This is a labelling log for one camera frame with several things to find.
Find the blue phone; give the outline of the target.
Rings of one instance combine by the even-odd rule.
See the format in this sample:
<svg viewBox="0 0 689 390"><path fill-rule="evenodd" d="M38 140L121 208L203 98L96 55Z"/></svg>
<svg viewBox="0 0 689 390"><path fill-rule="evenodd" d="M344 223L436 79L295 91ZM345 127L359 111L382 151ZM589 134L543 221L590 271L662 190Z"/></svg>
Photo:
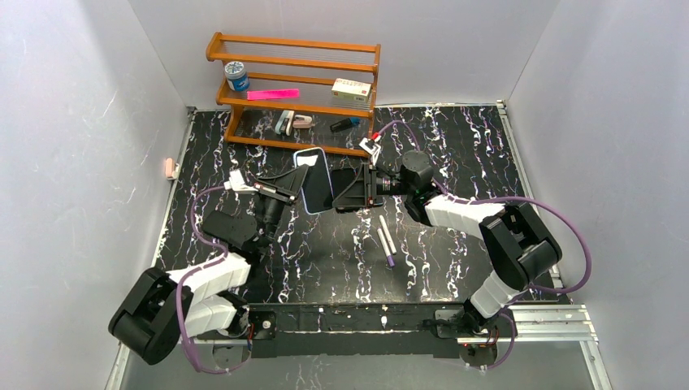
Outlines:
<svg viewBox="0 0 689 390"><path fill-rule="evenodd" d="M306 213L316 215L330 210L334 197L325 151L322 148L298 150L292 160L296 167L308 167L301 187Z"/></svg>

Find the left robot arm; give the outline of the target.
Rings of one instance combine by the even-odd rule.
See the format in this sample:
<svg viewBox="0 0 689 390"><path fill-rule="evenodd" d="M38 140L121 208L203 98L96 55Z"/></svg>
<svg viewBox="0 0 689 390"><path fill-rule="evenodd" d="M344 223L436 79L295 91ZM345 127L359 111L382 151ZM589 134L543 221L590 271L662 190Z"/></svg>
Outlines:
<svg viewBox="0 0 689 390"><path fill-rule="evenodd" d="M150 365L160 363L180 345L195 371L224 374L223 369L202 365L195 338L232 325L242 307L224 293L247 282L262 250L274 240L284 207L297 200L308 170L301 165L281 175L258 178L251 185L245 183L241 171L231 171L228 181L217 189L257 197L253 233L232 234L239 245L208 240L199 230L196 207L190 206L193 234L218 249L219 255L182 270L156 266L145 270L113 314L108 332Z"/></svg>

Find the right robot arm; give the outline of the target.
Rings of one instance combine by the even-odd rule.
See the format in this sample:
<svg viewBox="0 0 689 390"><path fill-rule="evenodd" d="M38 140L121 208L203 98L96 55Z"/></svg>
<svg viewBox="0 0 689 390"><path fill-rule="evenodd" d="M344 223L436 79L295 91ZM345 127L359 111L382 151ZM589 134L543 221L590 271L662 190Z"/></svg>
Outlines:
<svg viewBox="0 0 689 390"><path fill-rule="evenodd" d="M364 162L333 169L332 207L338 213L381 205L381 196L402 196L409 216L429 227L452 228L483 241L492 272L445 325L462 333L480 332L532 282L562 258L561 247L527 201L461 201L444 193L423 152L403 155L400 170L389 172Z"/></svg>

